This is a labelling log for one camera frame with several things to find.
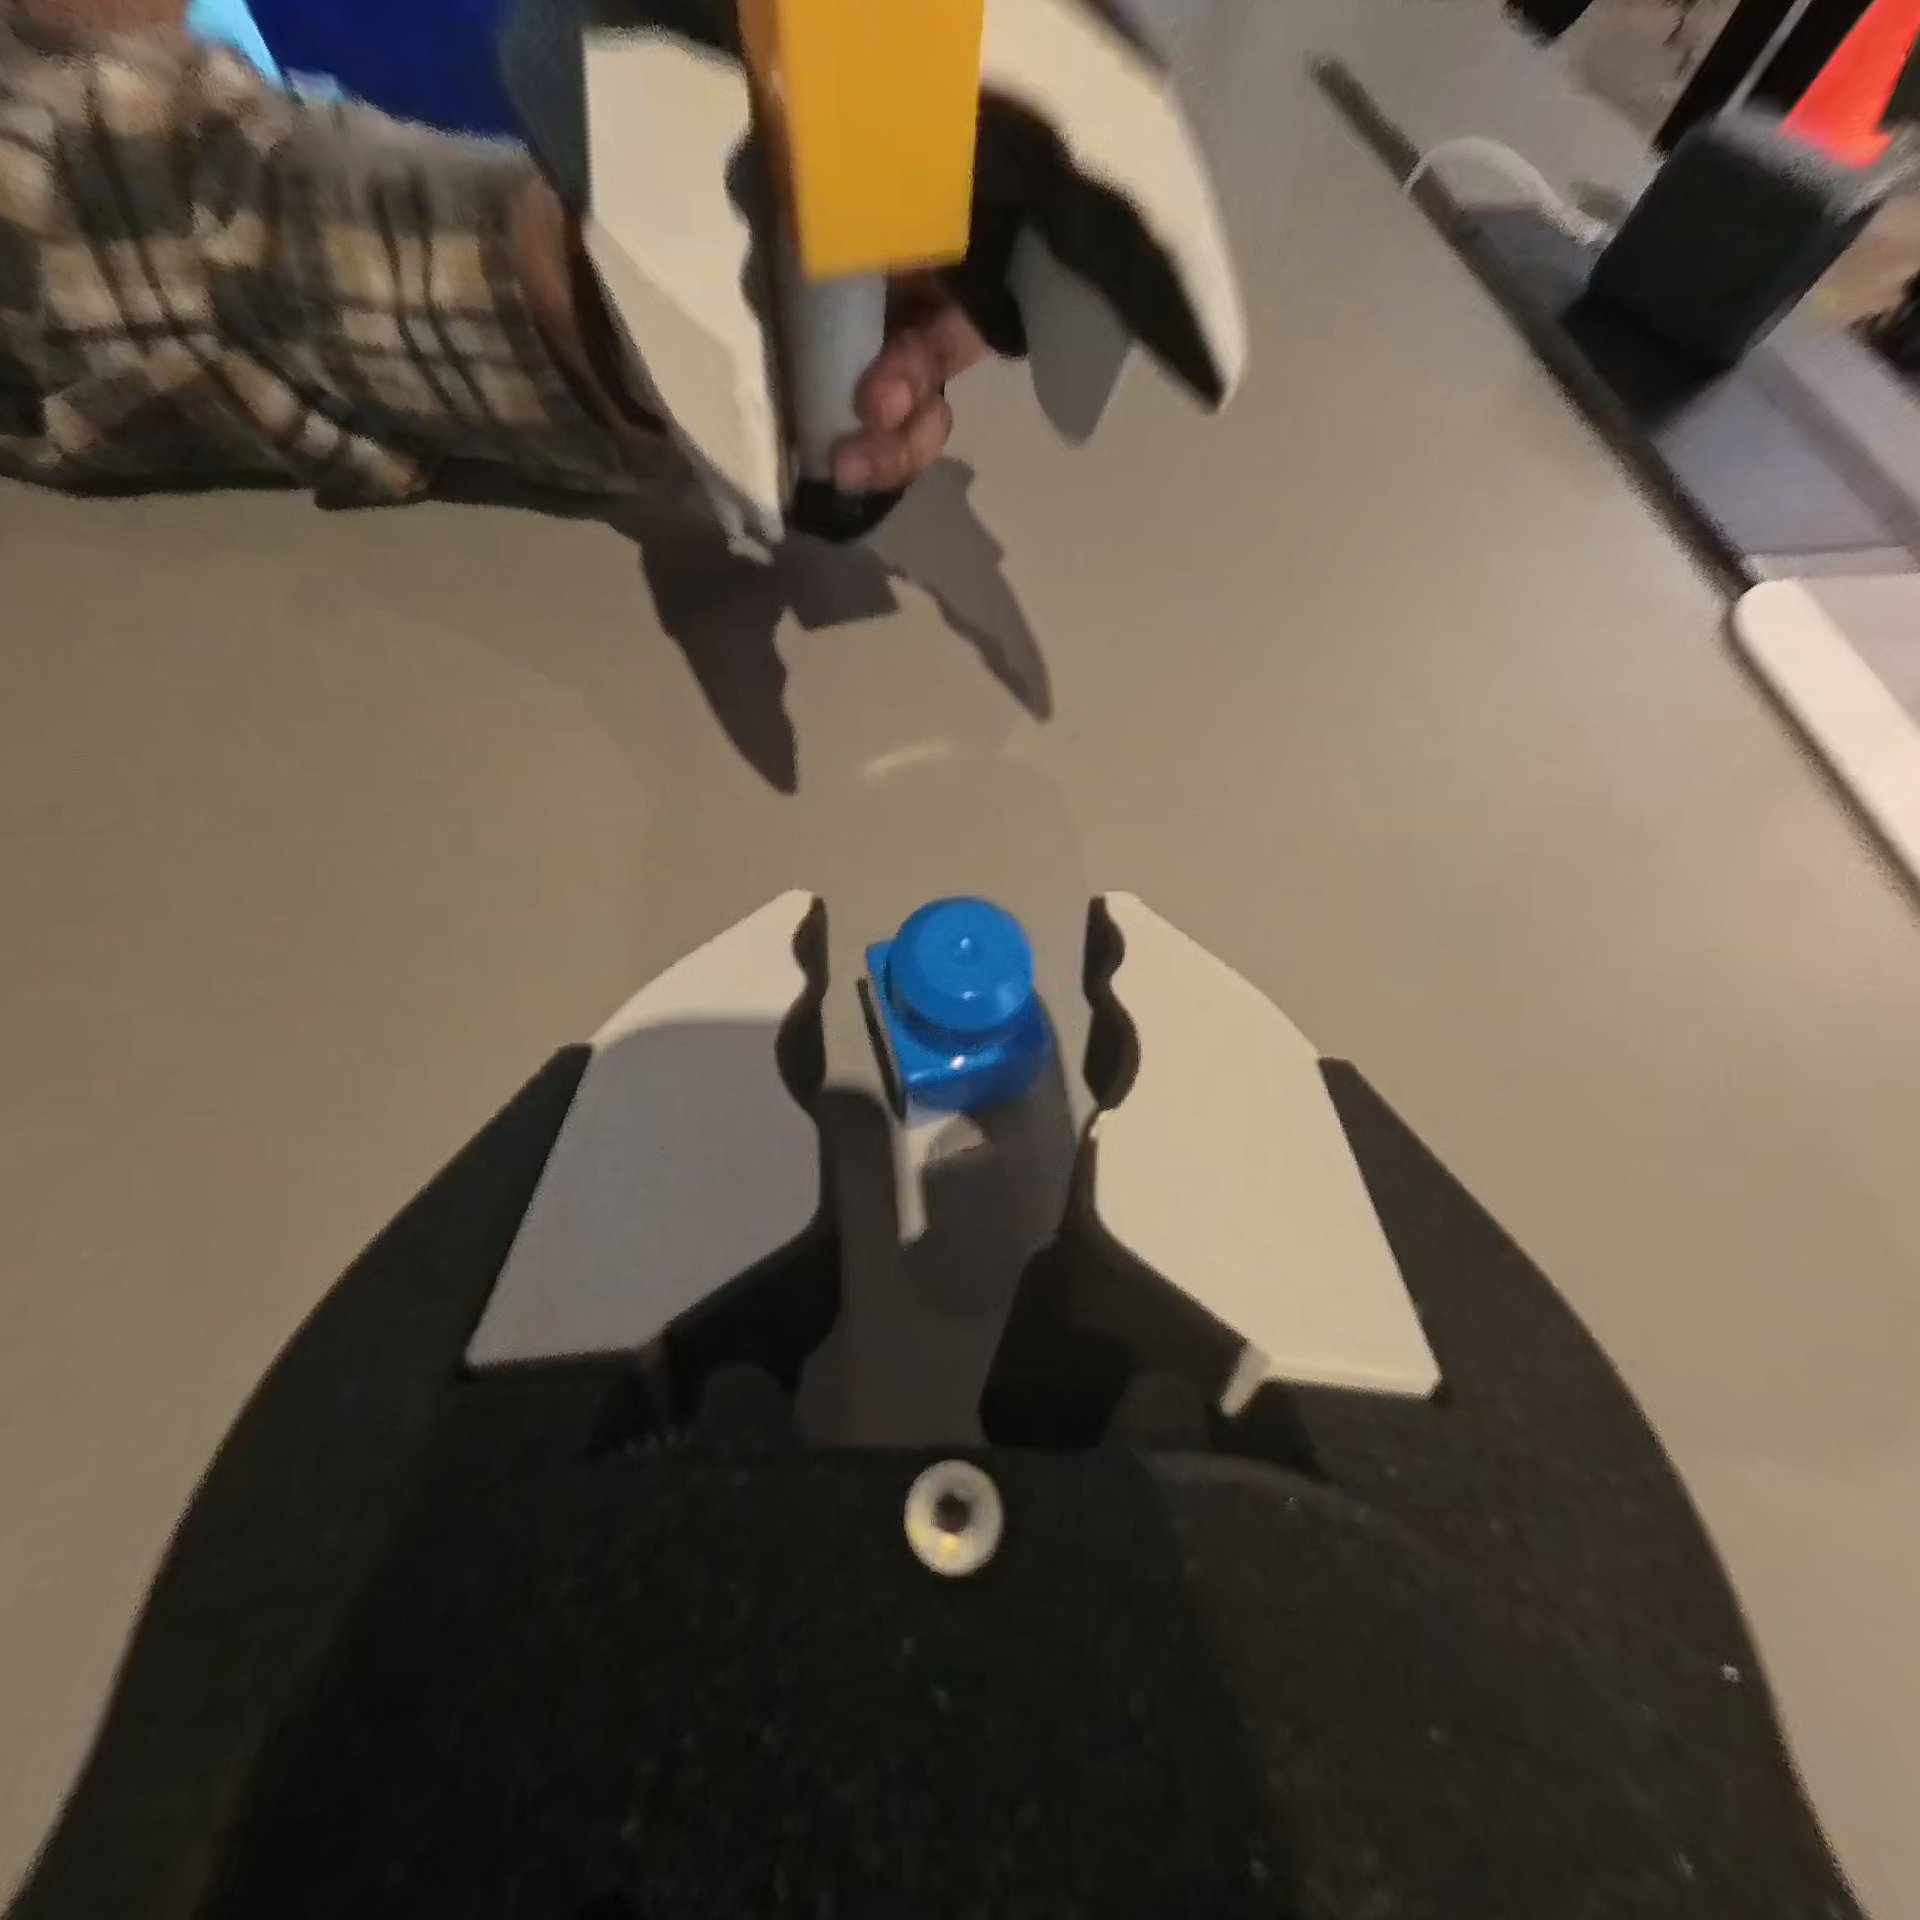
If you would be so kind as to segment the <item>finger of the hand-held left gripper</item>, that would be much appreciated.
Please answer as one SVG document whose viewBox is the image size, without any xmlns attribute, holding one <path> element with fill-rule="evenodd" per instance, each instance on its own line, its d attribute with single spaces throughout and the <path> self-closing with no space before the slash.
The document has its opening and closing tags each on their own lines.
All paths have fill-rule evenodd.
<svg viewBox="0 0 1920 1920">
<path fill-rule="evenodd" d="M 665 28 L 582 29 L 582 241 L 621 367 L 733 545 L 784 537 L 784 419 L 730 173 L 753 131 L 745 68 Z"/>
<path fill-rule="evenodd" d="M 1086 445 L 1137 354 L 1224 410 L 1246 318 L 1215 177 L 1172 68 L 1103 2 L 988 2 L 971 322 Z"/>
</svg>

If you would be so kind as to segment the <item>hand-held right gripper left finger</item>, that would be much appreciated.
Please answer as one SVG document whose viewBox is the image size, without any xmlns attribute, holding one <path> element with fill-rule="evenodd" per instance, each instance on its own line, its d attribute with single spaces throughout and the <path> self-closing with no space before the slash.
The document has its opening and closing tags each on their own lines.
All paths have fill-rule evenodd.
<svg viewBox="0 0 1920 1920">
<path fill-rule="evenodd" d="M 790 887 L 636 988 L 466 1343 L 475 1373 L 641 1355 L 822 1221 L 825 904 Z"/>
</svg>

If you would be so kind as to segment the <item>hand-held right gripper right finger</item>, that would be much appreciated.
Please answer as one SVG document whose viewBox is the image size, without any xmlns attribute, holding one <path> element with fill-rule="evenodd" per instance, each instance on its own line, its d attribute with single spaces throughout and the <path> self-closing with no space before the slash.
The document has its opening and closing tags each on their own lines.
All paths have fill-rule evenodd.
<svg viewBox="0 0 1920 1920">
<path fill-rule="evenodd" d="M 1225 1339 L 1212 1405 L 1270 1385 L 1430 1403 L 1442 1363 L 1320 1046 L 1139 895 L 1092 899 L 1086 961 L 1122 1037 L 1118 1085 L 1092 1091 L 1092 1224 Z"/>
</svg>

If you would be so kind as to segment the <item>yellow two-stud block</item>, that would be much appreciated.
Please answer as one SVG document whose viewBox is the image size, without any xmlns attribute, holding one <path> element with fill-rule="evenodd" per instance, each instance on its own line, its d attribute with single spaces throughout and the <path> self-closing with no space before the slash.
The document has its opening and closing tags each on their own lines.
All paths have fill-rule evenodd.
<svg viewBox="0 0 1920 1920">
<path fill-rule="evenodd" d="M 968 250 L 982 2 L 738 2 L 753 110 L 805 280 Z"/>
</svg>

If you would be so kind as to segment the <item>blue plastic bin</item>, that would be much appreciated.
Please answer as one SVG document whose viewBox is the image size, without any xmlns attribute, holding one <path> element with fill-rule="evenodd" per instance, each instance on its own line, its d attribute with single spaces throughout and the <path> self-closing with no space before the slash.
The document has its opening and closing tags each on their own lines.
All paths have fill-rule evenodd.
<svg viewBox="0 0 1920 1920">
<path fill-rule="evenodd" d="M 509 2 L 246 2 L 280 77 L 442 131 L 521 141 Z"/>
</svg>

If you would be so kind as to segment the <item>blue mega block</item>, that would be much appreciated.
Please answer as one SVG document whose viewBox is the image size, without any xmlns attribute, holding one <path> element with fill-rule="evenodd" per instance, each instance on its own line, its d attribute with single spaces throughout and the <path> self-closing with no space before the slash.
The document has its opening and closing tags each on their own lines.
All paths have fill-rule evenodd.
<svg viewBox="0 0 1920 1920">
<path fill-rule="evenodd" d="M 861 988 L 904 1118 L 1015 1107 L 1053 1059 L 1032 941 L 992 899 L 922 904 L 867 941 Z"/>
</svg>

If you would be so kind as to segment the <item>person's left forearm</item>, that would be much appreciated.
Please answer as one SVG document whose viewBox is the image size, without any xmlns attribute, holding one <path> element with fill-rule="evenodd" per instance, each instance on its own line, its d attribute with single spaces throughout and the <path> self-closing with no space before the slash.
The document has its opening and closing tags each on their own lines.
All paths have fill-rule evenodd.
<svg viewBox="0 0 1920 1920">
<path fill-rule="evenodd" d="M 572 237 L 496 144 L 186 29 L 4 5 L 4 479 L 74 496 L 621 500 L 555 346 Z"/>
</svg>

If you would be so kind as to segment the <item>person's left hand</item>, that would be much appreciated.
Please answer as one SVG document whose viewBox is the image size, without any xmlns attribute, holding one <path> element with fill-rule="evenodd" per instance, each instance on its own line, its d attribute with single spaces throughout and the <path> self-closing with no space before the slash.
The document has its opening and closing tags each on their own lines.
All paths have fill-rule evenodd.
<svg viewBox="0 0 1920 1920">
<path fill-rule="evenodd" d="M 898 493 L 934 467 L 952 439 L 949 385 L 992 358 L 992 346 L 944 279 L 887 286 L 886 337 L 856 382 L 856 424 L 829 457 L 841 493 Z"/>
</svg>

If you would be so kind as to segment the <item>dark grey box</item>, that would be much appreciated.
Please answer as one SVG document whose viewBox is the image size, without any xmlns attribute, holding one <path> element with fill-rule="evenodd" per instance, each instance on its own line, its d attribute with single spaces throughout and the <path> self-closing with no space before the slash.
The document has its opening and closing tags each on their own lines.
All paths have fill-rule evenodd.
<svg viewBox="0 0 1920 1920">
<path fill-rule="evenodd" d="M 1861 237 L 1895 185 L 1777 117 L 1695 123 L 1602 244 L 1578 295 L 1698 371 L 1731 371 Z"/>
</svg>

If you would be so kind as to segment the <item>orange traffic cone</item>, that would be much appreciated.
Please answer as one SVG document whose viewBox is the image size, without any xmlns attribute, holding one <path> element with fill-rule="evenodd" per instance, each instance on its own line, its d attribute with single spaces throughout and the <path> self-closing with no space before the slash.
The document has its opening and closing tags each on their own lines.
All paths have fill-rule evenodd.
<svg viewBox="0 0 1920 1920">
<path fill-rule="evenodd" d="M 1792 141 L 1847 167 L 1916 131 L 1916 2 L 1870 2 L 1785 113 Z"/>
</svg>

